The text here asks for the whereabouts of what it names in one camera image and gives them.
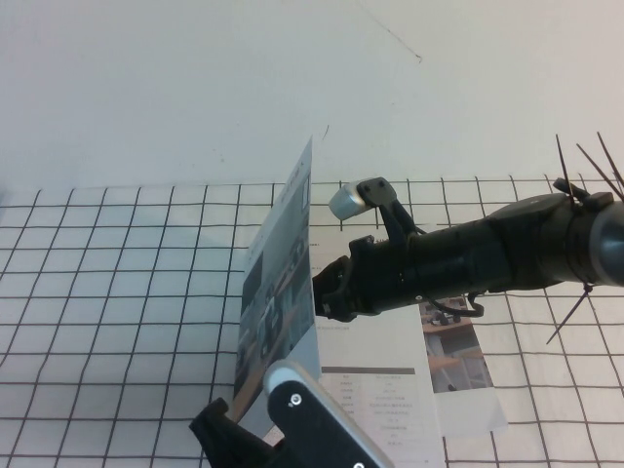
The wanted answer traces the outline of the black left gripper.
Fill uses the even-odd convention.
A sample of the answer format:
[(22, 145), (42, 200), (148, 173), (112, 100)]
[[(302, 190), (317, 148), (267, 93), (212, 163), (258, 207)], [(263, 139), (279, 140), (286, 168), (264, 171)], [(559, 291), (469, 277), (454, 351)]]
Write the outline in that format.
[(227, 413), (222, 398), (211, 401), (191, 421), (189, 428), (199, 442), (207, 442), (207, 458), (213, 468), (287, 467), (288, 454), (238, 426)]

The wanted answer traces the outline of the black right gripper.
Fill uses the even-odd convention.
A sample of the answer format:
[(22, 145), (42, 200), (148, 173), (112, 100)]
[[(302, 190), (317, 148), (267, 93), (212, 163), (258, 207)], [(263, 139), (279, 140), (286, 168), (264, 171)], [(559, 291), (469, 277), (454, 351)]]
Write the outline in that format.
[(339, 257), (313, 277), (317, 316), (352, 322), (359, 315), (414, 305), (405, 246), (365, 236), (351, 241), (349, 250), (350, 257)]

